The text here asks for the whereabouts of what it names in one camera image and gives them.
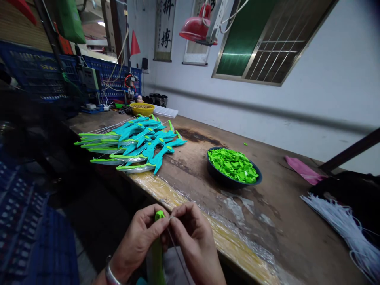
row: green bag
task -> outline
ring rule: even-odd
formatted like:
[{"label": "green bag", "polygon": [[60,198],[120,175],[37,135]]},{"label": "green bag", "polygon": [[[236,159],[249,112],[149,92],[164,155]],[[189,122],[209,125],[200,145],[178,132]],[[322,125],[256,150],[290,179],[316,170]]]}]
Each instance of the green bag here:
[{"label": "green bag", "polygon": [[56,1],[56,15],[62,37],[76,44],[86,43],[75,0]]}]

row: wooden workbench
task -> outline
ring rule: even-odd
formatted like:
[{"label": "wooden workbench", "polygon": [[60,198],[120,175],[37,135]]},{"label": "wooden workbench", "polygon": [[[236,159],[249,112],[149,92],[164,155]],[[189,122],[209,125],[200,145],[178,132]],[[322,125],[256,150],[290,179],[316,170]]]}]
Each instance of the wooden workbench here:
[{"label": "wooden workbench", "polygon": [[[117,112],[80,113],[67,123],[81,133],[125,119]],[[311,185],[284,157],[313,169],[320,162],[182,116],[172,123],[188,142],[164,156],[157,176],[129,176],[146,193],[168,210],[196,202],[212,224],[221,255],[261,284],[364,283],[343,240],[299,198]],[[207,150],[215,146],[243,152],[260,168],[262,183],[229,191],[215,182],[206,170]]]}]

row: yellow basket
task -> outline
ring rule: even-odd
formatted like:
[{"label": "yellow basket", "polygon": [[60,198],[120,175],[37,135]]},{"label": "yellow basket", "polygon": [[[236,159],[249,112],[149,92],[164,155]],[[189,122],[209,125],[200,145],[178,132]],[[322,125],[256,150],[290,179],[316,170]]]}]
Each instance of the yellow basket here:
[{"label": "yellow basket", "polygon": [[[137,106],[149,106],[149,109],[143,109],[143,108],[138,108]],[[131,103],[129,106],[132,108],[132,113],[136,116],[137,114],[141,114],[144,117],[150,116],[153,111],[154,111],[154,105],[148,104],[148,103]]]}]

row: bangle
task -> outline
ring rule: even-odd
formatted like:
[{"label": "bangle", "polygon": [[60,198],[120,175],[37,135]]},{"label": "bangle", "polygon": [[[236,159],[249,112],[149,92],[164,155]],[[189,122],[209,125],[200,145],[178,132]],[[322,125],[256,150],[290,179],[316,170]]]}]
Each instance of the bangle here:
[{"label": "bangle", "polygon": [[111,256],[107,256],[107,266],[106,266],[106,280],[107,280],[107,284],[108,285],[123,285],[122,283],[120,283],[116,277],[113,275],[112,271],[111,271],[111,267],[110,267],[110,260],[111,260]]}]

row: black bowl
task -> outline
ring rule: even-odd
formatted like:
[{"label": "black bowl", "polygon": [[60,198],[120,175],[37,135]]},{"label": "black bowl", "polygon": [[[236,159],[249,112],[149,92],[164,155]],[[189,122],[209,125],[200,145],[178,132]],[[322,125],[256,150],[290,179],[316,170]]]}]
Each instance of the black bowl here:
[{"label": "black bowl", "polygon": [[251,183],[251,184],[249,184],[249,183],[242,183],[242,182],[233,180],[232,178],[229,178],[228,176],[226,176],[223,173],[221,173],[219,170],[217,170],[215,168],[215,166],[211,163],[211,161],[209,159],[209,151],[213,150],[213,149],[218,149],[218,148],[211,148],[211,149],[209,149],[207,151],[207,154],[206,154],[206,156],[207,156],[207,170],[210,173],[210,175],[217,182],[219,182],[220,184],[222,184],[224,187],[231,188],[231,189],[240,189],[240,188],[243,188],[243,187],[246,187],[246,186],[258,185],[258,184],[261,183],[261,181],[262,181],[261,171],[251,160],[250,160],[250,162],[252,163],[252,167],[256,170],[256,172],[258,174],[258,178],[257,178],[257,181],[255,183]]}]

